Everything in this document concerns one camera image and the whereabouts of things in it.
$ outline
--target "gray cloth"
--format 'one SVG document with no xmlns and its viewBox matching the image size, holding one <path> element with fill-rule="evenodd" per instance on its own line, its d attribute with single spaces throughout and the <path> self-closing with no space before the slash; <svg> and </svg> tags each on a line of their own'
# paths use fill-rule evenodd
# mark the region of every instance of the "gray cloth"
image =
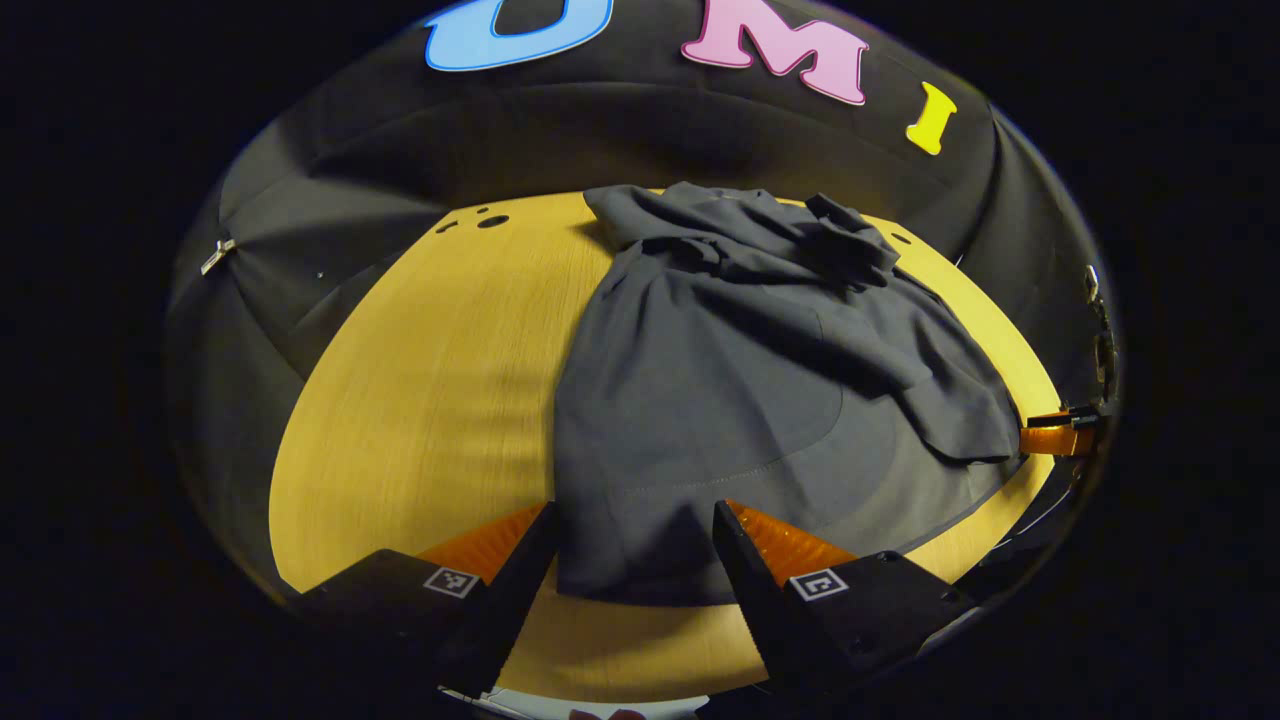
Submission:
<svg viewBox="0 0 1280 720">
<path fill-rule="evenodd" d="M 1004 380 L 858 213 L 690 183 L 584 196 L 617 255 L 556 392 L 559 592 L 733 602 L 717 500 L 863 555 L 925 542 L 1012 475 Z"/>
</svg>

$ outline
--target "yellow table surface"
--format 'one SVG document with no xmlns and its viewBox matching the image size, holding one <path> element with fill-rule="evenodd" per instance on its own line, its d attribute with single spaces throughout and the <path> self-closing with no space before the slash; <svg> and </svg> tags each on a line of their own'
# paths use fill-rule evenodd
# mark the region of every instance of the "yellow table surface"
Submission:
<svg viewBox="0 0 1280 720">
<path fill-rule="evenodd" d="M 271 483 L 280 575 L 307 591 L 379 548 L 417 553 L 552 498 L 552 401 L 570 341 L 612 256 L 580 192 L 449 213 L 338 331 L 289 419 Z M 508 215 L 503 224 L 477 223 Z M 955 265 L 867 218 L 900 266 L 941 295 L 1020 411 L 1059 410 L 1036 354 Z M 1033 455 L 969 518 L 908 553 L 955 580 L 1009 532 L 1052 468 Z M 561 596 L 554 565 L 498 684 L 646 702 L 767 678 L 736 605 L 640 607 Z"/>
</svg>

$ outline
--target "pink letter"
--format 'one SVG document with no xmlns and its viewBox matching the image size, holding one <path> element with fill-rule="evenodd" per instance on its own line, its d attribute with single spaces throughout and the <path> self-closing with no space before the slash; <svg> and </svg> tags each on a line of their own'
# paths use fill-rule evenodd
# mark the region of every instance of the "pink letter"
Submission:
<svg viewBox="0 0 1280 720">
<path fill-rule="evenodd" d="M 785 76 L 813 54 L 813 67 L 800 73 L 801 82 L 850 105 L 867 102 L 859 79 L 861 54 L 869 47 L 864 40 L 824 20 L 791 29 L 764 0 L 705 3 L 703 36 L 681 46 L 685 58 L 723 68 L 750 68 L 751 56 L 742 50 L 742 33 L 748 32 L 771 73 Z"/>
</svg>

